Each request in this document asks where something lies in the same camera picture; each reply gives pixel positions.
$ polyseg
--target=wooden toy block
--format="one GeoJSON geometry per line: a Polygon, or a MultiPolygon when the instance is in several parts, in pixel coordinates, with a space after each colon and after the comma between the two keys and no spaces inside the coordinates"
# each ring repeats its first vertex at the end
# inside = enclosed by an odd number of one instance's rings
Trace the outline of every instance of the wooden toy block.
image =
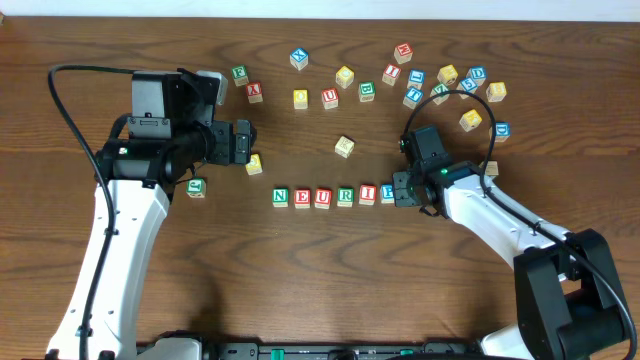
{"type": "Polygon", "coordinates": [[[289,190],[273,189],[273,207],[289,207],[289,190]]]}
{"type": "Polygon", "coordinates": [[[247,97],[250,104],[262,102],[262,86],[260,86],[260,83],[247,84],[247,97]]]}
{"type": "Polygon", "coordinates": [[[380,186],[380,203],[381,204],[394,204],[395,199],[393,197],[393,185],[380,186]]]}
{"type": "Polygon", "coordinates": [[[353,140],[349,139],[348,137],[342,136],[336,144],[336,154],[346,159],[349,157],[349,155],[351,155],[354,147],[355,143],[353,142],[353,140]]]}
{"type": "Polygon", "coordinates": [[[324,105],[325,110],[338,107],[338,100],[338,90],[336,88],[322,90],[322,105],[324,105]]]}
{"type": "Polygon", "coordinates": [[[382,81],[393,86],[396,84],[396,80],[400,77],[400,72],[402,72],[402,70],[400,70],[399,67],[389,64],[386,69],[384,69],[382,81]]]}
{"type": "MultiPolygon", "coordinates": [[[[480,163],[480,165],[478,165],[480,168],[482,168],[482,164],[484,164],[484,161],[480,163]]],[[[487,163],[487,170],[485,170],[485,175],[491,177],[492,179],[495,179],[498,177],[498,162],[497,161],[493,161],[490,160],[487,163]]]]}
{"type": "Polygon", "coordinates": [[[360,186],[360,205],[373,205],[376,203],[376,187],[369,185],[360,186]]]}
{"type": "Polygon", "coordinates": [[[376,96],[376,86],[373,81],[360,83],[358,95],[360,95],[361,102],[373,101],[373,98],[376,96]]]}
{"type": "Polygon", "coordinates": [[[249,175],[262,173],[262,162],[260,161],[260,155],[251,155],[251,160],[244,167],[247,169],[247,174],[249,175]]]}
{"type": "MultiPolygon", "coordinates": [[[[436,95],[436,94],[442,94],[445,91],[449,91],[449,88],[447,87],[447,85],[438,84],[431,90],[431,94],[429,94],[429,96],[433,96],[433,95],[436,95]]],[[[433,99],[433,102],[436,103],[436,105],[440,105],[445,100],[447,100],[448,98],[449,98],[449,94],[438,96],[437,98],[433,99]]]]}
{"type": "Polygon", "coordinates": [[[346,89],[349,87],[349,85],[351,85],[355,76],[356,74],[353,72],[353,70],[349,69],[346,66],[343,66],[336,73],[336,83],[342,86],[343,89],[346,89]]]}
{"type": "MultiPolygon", "coordinates": [[[[456,89],[464,90],[470,93],[475,93],[476,90],[478,89],[478,85],[475,83],[475,81],[469,78],[464,78],[460,80],[460,82],[458,83],[458,87],[456,89]]],[[[463,99],[466,99],[469,97],[469,95],[464,95],[464,94],[458,94],[458,95],[460,95],[460,97],[463,99]]]]}
{"type": "Polygon", "coordinates": [[[409,46],[409,43],[404,43],[396,46],[395,51],[393,52],[393,57],[396,58],[398,64],[404,64],[411,60],[411,56],[413,56],[413,49],[409,46]]]}
{"type": "Polygon", "coordinates": [[[331,190],[317,189],[316,198],[313,205],[317,209],[329,209],[331,206],[331,190]]]}
{"type": "Polygon", "coordinates": [[[353,206],[353,189],[340,188],[338,190],[338,206],[339,207],[353,206]]]}
{"type": "Polygon", "coordinates": [[[447,65],[438,72],[438,81],[449,86],[458,79],[458,72],[453,65],[447,65]]]}
{"type": "MultiPolygon", "coordinates": [[[[496,142],[505,142],[511,136],[511,127],[508,123],[496,123],[496,142]]],[[[489,129],[489,138],[491,138],[491,129],[489,129]]]]}
{"type": "Polygon", "coordinates": [[[309,94],[307,90],[293,90],[293,108],[307,109],[309,107],[309,94]]]}
{"type": "Polygon", "coordinates": [[[311,190],[296,190],[293,197],[293,205],[296,209],[308,209],[311,207],[311,190]]]}
{"type": "Polygon", "coordinates": [[[409,71],[409,81],[407,82],[407,89],[412,86],[418,90],[422,89],[422,84],[424,84],[425,77],[426,74],[424,71],[411,69],[411,71],[409,71]]]}
{"type": "Polygon", "coordinates": [[[507,96],[507,87],[503,82],[491,83],[487,87],[487,100],[489,102],[502,101],[507,96]]]}
{"type": "Polygon", "coordinates": [[[424,95],[422,91],[414,87],[410,87],[409,90],[407,90],[407,94],[404,96],[402,103],[411,109],[415,109],[416,105],[418,105],[422,99],[422,95],[424,95]]]}
{"type": "Polygon", "coordinates": [[[231,76],[236,86],[247,85],[249,83],[249,74],[247,74],[247,68],[244,65],[231,68],[231,76]]]}
{"type": "Polygon", "coordinates": [[[309,64],[309,54],[303,48],[293,50],[289,56],[289,61],[298,71],[304,69],[309,64]]]}
{"type": "Polygon", "coordinates": [[[478,112],[475,109],[467,111],[460,118],[460,126],[462,126],[462,128],[466,132],[469,132],[477,128],[481,122],[482,122],[482,118],[480,117],[480,114],[478,114],[478,112]]]}
{"type": "Polygon", "coordinates": [[[487,80],[487,71],[484,66],[474,66],[467,72],[467,77],[473,80],[476,85],[480,86],[487,80]]]}
{"type": "Polygon", "coordinates": [[[207,183],[204,179],[191,179],[187,181],[187,195],[192,198],[204,198],[207,193],[207,183]]]}

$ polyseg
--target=black mount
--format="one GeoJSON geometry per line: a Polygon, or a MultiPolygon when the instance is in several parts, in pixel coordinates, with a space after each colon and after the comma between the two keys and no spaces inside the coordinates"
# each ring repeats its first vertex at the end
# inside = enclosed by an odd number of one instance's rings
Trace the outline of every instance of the black mount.
{"type": "MultiPolygon", "coordinates": [[[[594,230],[566,243],[598,268],[626,306],[606,240],[594,230]]],[[[531,249],[514,258],[518,327],[529,352],[539,359],[584,359],[629,338],[611,294],[562,248],[531,249]],[[581,280],[564,294],[558,275],[581,280]]]]}
{"type": "Polygon", "coordinates": [[[214,120],[226,84],[216,73],[136,72],[133,111],[116,120],[96,154],[101,175],[107,180],[142,180],[149,188],[159,185],[171,200],[176,181],[195,162],[249,163],[257,136],[251,123],[238,120],[234,134],[231,123],[214,120]],[[129,138],[119,139],[125,125],[129,138]]]}

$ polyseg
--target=wood grain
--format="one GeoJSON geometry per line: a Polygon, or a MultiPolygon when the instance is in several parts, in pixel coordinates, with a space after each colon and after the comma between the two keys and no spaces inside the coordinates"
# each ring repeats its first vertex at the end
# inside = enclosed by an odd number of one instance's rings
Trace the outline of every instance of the wood grain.
{"type": "MultiPolygon", "coordinates": [[[[54,108],[47,69],[86,63],[221,71],[245,64],[264,103],[231,87],[219,118],[249,119],[265,172],[206,167],[208,194],[179,190],[158,235],[138,320],[139,340],[190,328],[265,342],[421,342],[477,337],[515,320],[511,270],[471,232],[415,209],[273,209],[284,185],[380,185],[406,167],[397,140],[410,110],[407,71],[484,65],[509,94],[492,107],[512,125],[498,144],[497,182],[539,215],[609,241],[627,301],[640,316],[640,26],[635,24],[8,18],[0,27],[0,359],[41,356],[70,300],[90,231],[90,166],[54,108]],[[395,87],[381,81],[393,46],[413,60],[395,87]],[[288,54],[302,46],[297,72],[288,54]],[[373,80],[325,111],[320,91],[349,65],[373,80]],[[294,111],[291,93],[309,90],[294,111]],[[357,142],[347,160],[341,135],[357,142]]],[[[61,97],[93,149],[130,111],[130,78],[61,73],[61,97]]],[[[483,93],[486,85],[480,87],[483,93]]],[[[488,126],[457,124],[472,100],[429,106],[456,159],[480,161],[488,126]]],[[[626,344],[601,358],[620,358],[626,344]]]]}

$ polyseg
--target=yellow block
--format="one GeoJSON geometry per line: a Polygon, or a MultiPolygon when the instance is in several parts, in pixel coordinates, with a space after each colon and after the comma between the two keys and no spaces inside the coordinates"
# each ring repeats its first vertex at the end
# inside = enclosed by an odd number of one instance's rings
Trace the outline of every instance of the yellow block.
{"type": "Polygon", "coordinates": [[[447,86],[456,82],[456,79],[458,79],[458,72],[456,71],[456,68],[453,67],[453,65],[447,65],[441,68],[438,72],[438,81],[447,86]]]}
{"type": "Polygon", "coordinates": [[[480,114],[478,114],[478,112],[475,109],[467,111],[460,118],[460,126],[462,126],[462,128],[466,132],[469,132],[477,128],[481,122],[482,122],[482,118],[480,117],[480,114]]]}
{"type": "Polygon", "coordinates": [[[294,109],[306,109],[309,107],[309,96],[307,90],[293,90],[294,109]]]}
{"type": "Polygon", "coordinates": [[[336,73],[336,83],[342,86],[343,89],[346,89],[353,82],[355,75],[356,74],[353,72],[353,70],[349,69],[346,66],[343,66],[336,73]]]}
{"type": "Polygon", "coordinates": [[[491,83],[487,87],[487,100],[489,102],[502,101],[507,96],[507,87],[503,82],[491,83]]]}
{"type": "Polygon", "coordinates": [[[247,173],[249,175],[260,174],[262,172],[262,163],[260,162],[260,155],[253,154],[251,155],[251,161],[247,165],[245,165],[247,169],[247,173]]]}

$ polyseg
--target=black cable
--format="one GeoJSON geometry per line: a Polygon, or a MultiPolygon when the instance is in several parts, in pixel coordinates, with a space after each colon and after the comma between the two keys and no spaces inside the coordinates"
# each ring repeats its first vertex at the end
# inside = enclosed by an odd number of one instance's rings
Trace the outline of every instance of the black cable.
{"type": "Polygon", "coordinates": [[[484,107],[484,109],[489,114],[489,118],[491,119],[491,139],[489,140],[489,149],[487,150],[487,155],[485,156],[484,162],[482,163],[482,167],[480,169],[480,187],[482,188],[482,191],[484,192],[485,196],[488,196],[489,199],[495,202],[507,213],[511,214],[513,217],[515,217],[516,219],[522,221],[524,224],[529,226],[531,229],[533,229],[534,232],[540,233],[541,235],[547,237],[549,240],[553,241],[556,245],[563,248],[565,251],[567,251],[567,253],[569,253],[569,255],[573,256],[573,258],[580,265],[582,265],[587,271],[589,271],[596,279],[598,279],[604,285],[604,287],[611,294],[611,297],[613,297],[614,301],[618,305],[618,308],[622,313],[621,315],[622,315],[623,322],[627,327],[626,329],[627,333],[629,334],[629,351],[627,352],[627,355],[624,357],[624,359],[625,360],[633,359],[636,355],[636,351],[638,348],[638,334],[637,334],[636,326],[633,323],[633,318],[631,317],[631,313],[629,312],[629,309],[625,306],[624,302],[622,301],[622,298],[618,295],[618,293],[615,291],[613,286],[611,286],[611,283],[609,283],[609,281],[604,277],[602,272],[597,267],[595,267],[595,265],[593,265],[591,261],[585,259],[571,246],[567,245],[564,241],[558,239],[555,235],[543,229],[540,223],[534,223],[530,221],[525,216],[519,214],[517,211],[511,209],[502,201],[500,201],[491,192],[491,188],[488,188],[487,185],[485,184],[485,171],[487,170],[487,165],[489,164],[489,159],[491,159],[491,153],[493,152],[493,147],[496,142],[496,118],[493,115],[493,111],[491,111],[491,108],[484,100],[482,100],[478,95],[474,93],[470,93],[462,90],[449,90],[449,91],[445,91],[440,94],[431,96],[430,98],[420,103],[413,110],[413,112],[411,113],[411,116],[409,116],[409,120],[407,120],[407,124],[405,125],[403,136],[409,132],[409,128],[411,127],[411,123],[413,122],[413,119],[416,117],[418,112],[422,110],[423,107],[425,107],[428,103],[433,101],[433,99],[439,96],[444,96],[448,94],[463,94],[475,99],[484,107]]]}
{"type": "Polygon", "coordinates": [[[80,328],[78,329],[80,332],[80,347],[79,347],[79,357],[80,360],[85,360],[88,358],[87,354],[87,341],[89,337],[89,332],[91,331],[91,327],[89,321],[91,319],[91,310],[93,308],[93,301],[96,296],[96,290],[98,289],[98,283],[100,281],[100,276],[102,274],[102,268],[104,267],[104,262],[107,257],[107,252],[109,251],[109,245],[111,244],[111,238],[113,237],[114,226],[115,226],[115,211],[113,207],[113,199],[111,199],[111,194],[109,192],[109,188],[105,182],[105,179],[100,174],[100,168],[98,166],[98,162],[87,144],[87,141],[80,133],[80,130],[75,125],[71,116],[62,105],[60,101],[60,97],[58,97],[58,92],[56,91],[54,85],[54,77],[56,72],[64,71],[64,70],[88,70],[88,71],[99,71],[99,72],[108,72],[108,73],[117,73],[117,74],[133,74],[136,70],[128,70],[128,69],[117,69],[103,66],[91,66],[91,65],[57,65],[49,70],[48,82],[49,82],[49,91],[51,92],[51,97],[53,101],[56,103],[58,107],[58,111],[60,111],[60,115],[69,126],[71,133],[76,137],[82,150],[84,150],[85,155],[89,159],[91,166],[93,167],[93,171],[96,173],[96,179],[98,179],[98,184],[102,188],[102,192],[104,193],[105,201],[107,203],[107,212],[109,214],[109,221],[107,223],[107,228],[105,229],[105,237],[104,243],[102,244],[102,250],[100,250],[100,256],[98,257],[98,262],[96,264],[96,270],[93,273],[93,278],[91,279],[91,285],[89,287],[89,292],[87,293],[87,301],[84,306],[84,312],[82,313],[82,323],[80,324],[80,328]]]}

